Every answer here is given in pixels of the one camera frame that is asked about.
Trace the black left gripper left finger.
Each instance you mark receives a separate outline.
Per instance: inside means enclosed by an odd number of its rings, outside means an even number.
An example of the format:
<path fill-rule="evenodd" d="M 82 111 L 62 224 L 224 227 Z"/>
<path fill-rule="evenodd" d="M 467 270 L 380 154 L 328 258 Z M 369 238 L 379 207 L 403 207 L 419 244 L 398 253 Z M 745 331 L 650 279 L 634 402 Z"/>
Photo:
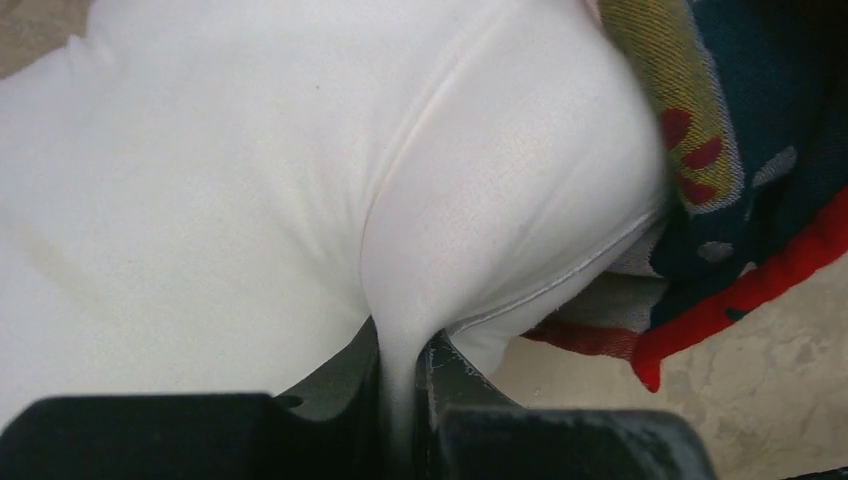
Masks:
<path fill-rule="evenodd" d="M 372 321 L 278 396 L 54 397 L 1 436 L 5 479 L 376 479 Z"/>

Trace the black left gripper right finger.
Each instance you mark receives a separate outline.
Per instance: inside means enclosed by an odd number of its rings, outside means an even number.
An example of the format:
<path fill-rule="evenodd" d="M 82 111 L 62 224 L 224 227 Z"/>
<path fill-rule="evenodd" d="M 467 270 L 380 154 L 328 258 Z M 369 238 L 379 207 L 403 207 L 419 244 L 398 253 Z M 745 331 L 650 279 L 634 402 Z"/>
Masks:
<path fill-rule="evenodd" d="M 505 396 L 444 332 L 416 363 L 419 479 L 712 480 L 706 449 L 655 410 L 528 409 Z"/>

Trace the white pillow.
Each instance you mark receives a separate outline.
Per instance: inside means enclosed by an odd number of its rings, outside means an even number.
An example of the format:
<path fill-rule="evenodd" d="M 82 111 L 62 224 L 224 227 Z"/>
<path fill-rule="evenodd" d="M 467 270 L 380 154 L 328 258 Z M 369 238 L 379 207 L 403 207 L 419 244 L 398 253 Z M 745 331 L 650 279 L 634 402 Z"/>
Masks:
<path fill-rule="evenodd" d="M 403 460 L 426 342 L 493 371 L 668 192 L 580 1 L 97 1 L 1 83 L 1 418 L 279 393 L 372 319 Z"/>

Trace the red printed pillowcase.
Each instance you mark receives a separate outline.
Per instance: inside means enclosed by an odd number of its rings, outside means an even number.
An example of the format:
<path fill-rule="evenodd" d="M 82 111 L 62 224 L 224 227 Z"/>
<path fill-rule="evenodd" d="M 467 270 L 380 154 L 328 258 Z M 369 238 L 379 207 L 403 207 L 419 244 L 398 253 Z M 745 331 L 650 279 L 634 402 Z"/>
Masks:
<path fill-rule="evenodd" d="M 605 31 L 656 111 L 677 199 L 667 221 L 528 333 L 662 361 L 847 250 L 847 5 L 603 1 Z"/>

